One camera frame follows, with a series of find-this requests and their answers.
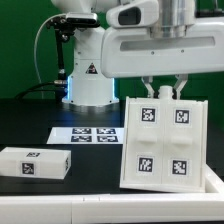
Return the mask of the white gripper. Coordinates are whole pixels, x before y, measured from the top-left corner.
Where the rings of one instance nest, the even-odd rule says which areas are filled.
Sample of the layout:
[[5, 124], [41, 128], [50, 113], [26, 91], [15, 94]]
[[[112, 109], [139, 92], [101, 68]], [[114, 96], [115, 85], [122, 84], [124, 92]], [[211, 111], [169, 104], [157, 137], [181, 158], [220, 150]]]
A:
[[180, 38], [153, 38], [147, 28], [109, 28], [101, 71], [107, 78], [142, 77], [149, 98], [154, 97], [152, 76], [176, 75], [179, 99], [187, 74], [224, 71], [224, 17], [200, 18]]

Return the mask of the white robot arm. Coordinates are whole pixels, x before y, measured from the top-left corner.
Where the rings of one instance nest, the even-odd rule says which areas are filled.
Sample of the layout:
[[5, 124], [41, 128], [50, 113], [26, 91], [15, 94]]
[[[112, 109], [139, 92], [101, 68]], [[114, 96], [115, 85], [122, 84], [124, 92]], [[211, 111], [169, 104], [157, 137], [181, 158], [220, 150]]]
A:
[[224, 71], [224, 12], [195, 0], [51, 0], [76, 26], [74, 70], [64, 100], [115, 101], [115, 78]]

